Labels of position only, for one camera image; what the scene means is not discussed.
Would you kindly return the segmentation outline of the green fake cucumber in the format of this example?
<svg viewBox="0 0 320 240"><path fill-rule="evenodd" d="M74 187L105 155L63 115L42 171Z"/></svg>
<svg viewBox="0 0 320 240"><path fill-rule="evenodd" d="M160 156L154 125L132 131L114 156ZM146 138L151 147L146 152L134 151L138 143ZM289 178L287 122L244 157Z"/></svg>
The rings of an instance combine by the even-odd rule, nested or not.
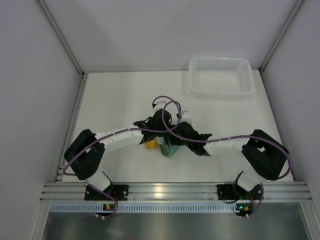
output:
<svg viewBox="0 0 320 240"><path fill-rule="evenodd" d="M159 148L160 148L161 153L165 157L167 157L167 158L171 157L171 155L172 155L172 146L168 141L163 139L162 142L159 144Z"/></svg>

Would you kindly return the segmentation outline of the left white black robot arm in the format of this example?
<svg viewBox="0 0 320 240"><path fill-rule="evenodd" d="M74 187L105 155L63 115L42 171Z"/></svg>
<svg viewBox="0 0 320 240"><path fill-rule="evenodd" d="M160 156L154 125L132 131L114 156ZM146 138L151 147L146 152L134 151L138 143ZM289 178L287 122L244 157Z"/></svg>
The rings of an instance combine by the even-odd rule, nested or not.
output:
<svg viewBox="0 0 320 240"><path fill-rule="evenodd" d="M64 153L67 165L63 174L76 176L95 187L95 193L102 200L109 199L113 194L112 181L99 170L104 153L153 141L168 132L164 123L169 125L171 119L171 114L160 108L153 116L136 121L127 128L103 133L83 130Z"/></svg>

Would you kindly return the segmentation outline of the clear zip bag blue seal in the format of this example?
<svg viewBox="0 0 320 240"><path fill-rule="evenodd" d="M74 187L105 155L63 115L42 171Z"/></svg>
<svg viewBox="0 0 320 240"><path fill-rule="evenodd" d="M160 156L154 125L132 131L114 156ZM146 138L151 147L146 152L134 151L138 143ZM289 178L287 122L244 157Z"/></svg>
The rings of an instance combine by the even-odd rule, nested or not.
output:
<svg viewBox="0 0 320 240"><path fill-rule="evenodd" d="M178 145L174 145L171 143L169 136L157 137L156 141L157 141L157 145L159 146L159 149L160 149L162 155L167 158L171 158L172 155L179 148Z"/></svg>

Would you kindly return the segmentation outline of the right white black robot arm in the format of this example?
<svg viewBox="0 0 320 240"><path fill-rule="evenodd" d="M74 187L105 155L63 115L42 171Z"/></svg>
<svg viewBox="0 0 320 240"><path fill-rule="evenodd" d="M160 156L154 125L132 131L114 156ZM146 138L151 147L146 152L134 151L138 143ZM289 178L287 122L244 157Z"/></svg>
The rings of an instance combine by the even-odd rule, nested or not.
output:
<svg viewBox="0 0 320 240"><path fill-rule="evenodd" d="M242 171L233 186L235 196L246 198L262 182L277 181L292 170L289 151L260 129L250 135L214 138L198 133L188 122L179 123L169 131L178 145L187 146L198 156L233 156L247 160L249 167Z"/></svg>

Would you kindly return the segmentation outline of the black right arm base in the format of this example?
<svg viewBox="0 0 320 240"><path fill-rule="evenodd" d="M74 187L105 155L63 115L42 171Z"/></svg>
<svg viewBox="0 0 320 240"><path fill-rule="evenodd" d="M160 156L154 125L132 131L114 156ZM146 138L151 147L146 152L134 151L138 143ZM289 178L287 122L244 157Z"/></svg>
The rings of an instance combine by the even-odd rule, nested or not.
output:
<svg viewBox="0 0 320 240"><path fill-rule="evenodd" d="M252 190L246 191L236 184L218 184L218 199L222 201L259 200L263 191L258 184Z"/></svg>

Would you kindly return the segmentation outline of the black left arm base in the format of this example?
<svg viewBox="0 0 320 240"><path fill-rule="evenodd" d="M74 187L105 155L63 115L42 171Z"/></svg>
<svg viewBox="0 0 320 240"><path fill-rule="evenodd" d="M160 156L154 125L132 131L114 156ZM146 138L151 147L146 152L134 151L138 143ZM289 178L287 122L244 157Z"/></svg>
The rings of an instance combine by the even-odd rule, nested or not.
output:
<svg viewBox="0 0 320 240"><path fill-rule="evenodd" d="M110 195L116 201L127 201L129 195L129 186L126 184L114 184L108 187L105 191L106 194ZM111 199L106 197L104 194L94 190L88 184L85 186L85 201L110 201Z"/></svg>

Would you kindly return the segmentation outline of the orange fake fruit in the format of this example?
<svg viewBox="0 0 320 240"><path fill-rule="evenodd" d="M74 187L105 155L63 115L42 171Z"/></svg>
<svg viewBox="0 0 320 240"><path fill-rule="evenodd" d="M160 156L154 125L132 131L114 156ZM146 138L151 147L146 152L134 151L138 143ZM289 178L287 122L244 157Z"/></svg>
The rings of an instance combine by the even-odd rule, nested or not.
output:
<svg viewBox="0 0 320 240"><path fill-rule="evenodd" d="M147 149L149 149L149 150L155 149L155 148L158 147L158 143L157 143L157 140L156 140L155 138L154 138L153 140L151 140L151 141L146 141L146 142L144 143L144 145L145 145L145 147L146 147Z"/></svg>

